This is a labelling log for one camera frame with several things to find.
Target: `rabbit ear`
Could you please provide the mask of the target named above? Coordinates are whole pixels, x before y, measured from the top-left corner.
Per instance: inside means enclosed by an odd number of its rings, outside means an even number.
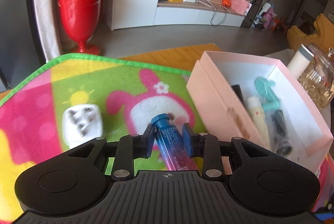
[[[116,90],[109,94],[106,99],[106,110],[109,114],[117,114],[122,105],[126,104],[133,96],[125,91]]]
[[[142,69],[139,71],[139,78],[148,90],[152,90],[153,86],[160,82],[158,76],[150,69]]]

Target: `orange pumpkin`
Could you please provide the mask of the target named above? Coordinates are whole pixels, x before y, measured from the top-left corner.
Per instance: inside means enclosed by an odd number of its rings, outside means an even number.
[[[229,8],[231,6],[231,1],[230,0],[223,0],[222,5]]]

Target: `yellow sofa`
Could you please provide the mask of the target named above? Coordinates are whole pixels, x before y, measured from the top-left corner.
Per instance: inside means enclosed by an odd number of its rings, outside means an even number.
[[[328,53],[330,47],[334,47],[334,25],[323,14],[320,14],[314,22],[316,32],[307,35],[297,26],[292,26],[287,32],[287,39],[290,49],[294,52],[298,50],[301,44],[307,46],[310,43],[316,44],[325,53]]]

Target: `clock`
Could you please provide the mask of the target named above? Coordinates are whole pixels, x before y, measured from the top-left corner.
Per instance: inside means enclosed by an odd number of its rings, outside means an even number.
[[[329,19],[332,23],[334,23],[334,11],[332,11],[332,12],[330,12],[330,13],[328,14],[328,19]]]

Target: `white flower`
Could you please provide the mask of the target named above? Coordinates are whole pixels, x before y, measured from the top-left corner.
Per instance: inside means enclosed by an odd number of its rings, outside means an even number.
[[[163,82],[155,84],[153,88],[156,90],[157,94],[167,94],[169,92],[169,85]]]

